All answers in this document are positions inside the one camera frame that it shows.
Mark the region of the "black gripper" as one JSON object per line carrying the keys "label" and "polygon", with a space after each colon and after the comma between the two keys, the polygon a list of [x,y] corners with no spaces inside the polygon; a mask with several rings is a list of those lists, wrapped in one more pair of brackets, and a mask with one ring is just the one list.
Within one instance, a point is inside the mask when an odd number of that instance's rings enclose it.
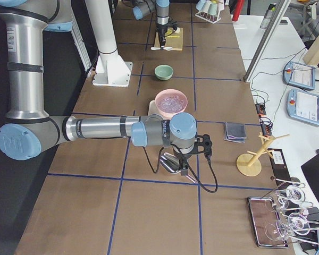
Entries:
{"label": "black gripper", "polygon": [[167,24],[156,23],[156,31],[158,33],[158,41],[161,43],[161,50],[166,50],[165,34],[167,33],[168,27],[172,28],[170,35],[173,34],[177,30],[177,22],[174,20],[169,20]]}
{"label": "black gripper", "polygon": [[188,176],[189,171],[189,158],[191,157],[191,154],[181,154],[176,151],[176,149],[173,149],[174,155],[179,160],[179,170],[180,174],[182,176]]}

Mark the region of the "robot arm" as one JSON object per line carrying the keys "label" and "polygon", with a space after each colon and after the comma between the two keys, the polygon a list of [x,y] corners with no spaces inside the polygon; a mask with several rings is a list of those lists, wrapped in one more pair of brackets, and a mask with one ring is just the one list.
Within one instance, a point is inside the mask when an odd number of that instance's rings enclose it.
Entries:
{"label": "robot arm", "polygon": [[50,116],[44,109],[43,31],[70,31],[70,1],[0,1],[6,23],[10,111],[0,128],[0,150],[27,160],[60,143],[77,139],[130,138],[135,146],[173,147],[179,172],[197,153],[195,118],[189,113],[165,120],[149,116],[76,118]]}
{"label": "robot arm", "polygon": [[166,33],[168,28],[172,28],[171,34],[176,32],[178,26],[177,22],[169,17],[169,0],[144,0],[131,1],[132,12],[136,20],[140,20],[145,16],[155,12],[156,13],[156,32],[158,34],[159,47],[153,47],[153,50],[172,50],[172,47],[166,46]]}

